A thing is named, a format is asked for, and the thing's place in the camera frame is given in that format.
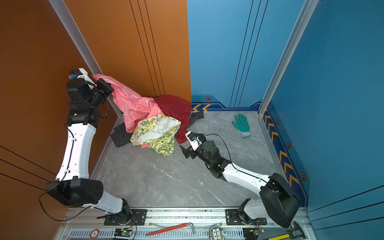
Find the pink patterned cloth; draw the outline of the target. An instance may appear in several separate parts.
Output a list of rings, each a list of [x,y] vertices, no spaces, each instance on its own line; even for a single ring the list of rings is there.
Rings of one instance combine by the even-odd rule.
[[[95,74],[93,78],[111,84],[113,101],[123,115],[127,133],[133,134],[140,121],[163,113],[153,98],[142,97],[114,78],[101,74]]]

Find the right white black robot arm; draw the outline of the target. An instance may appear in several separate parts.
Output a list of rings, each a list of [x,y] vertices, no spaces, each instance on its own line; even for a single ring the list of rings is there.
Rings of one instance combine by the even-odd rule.
[[[242,202],[237,209],[239,222],[253,225],[258,219],[269,217],[283,228],[291,226],[301,202],[282,175],[261,175],[243,169],[221,156],[214,141],[195,140],[190,144],[188,148],[180,146],[185,158],[199,158],[216,179],[239,185],[260,197],[259,201],[247,198]]]

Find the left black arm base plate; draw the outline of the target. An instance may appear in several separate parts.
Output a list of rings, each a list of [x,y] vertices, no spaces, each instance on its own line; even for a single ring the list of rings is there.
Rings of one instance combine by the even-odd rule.
[[[107,214],[102,217],[105,226],[144,226],[146,217],[146,209],[129,210],[127,214]]]

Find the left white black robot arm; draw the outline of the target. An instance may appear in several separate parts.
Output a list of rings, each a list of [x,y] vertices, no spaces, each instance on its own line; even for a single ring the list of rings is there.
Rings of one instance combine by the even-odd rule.
[[[133,220],[127,201],[107,193],[103,183],[90,179],[89,174],[92,141],[102,117],[100,106],[114,90],[103,79],[93,83],[72,78],[66,91],[71,100],[65,124],[67,146],[56,180],[46,184],[45,193],[66,207],[102,211],[106,223],[127,225]]]

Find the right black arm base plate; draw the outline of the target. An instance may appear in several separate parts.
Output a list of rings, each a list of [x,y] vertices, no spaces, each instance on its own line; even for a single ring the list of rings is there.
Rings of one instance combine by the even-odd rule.
[[[226,222],[229,226],[235,225],[256,225],[256,226],[266,226],[266,218],[256,218],[251,219],[248,217],[244,211],[239,211],[238,209],[226,209]]]

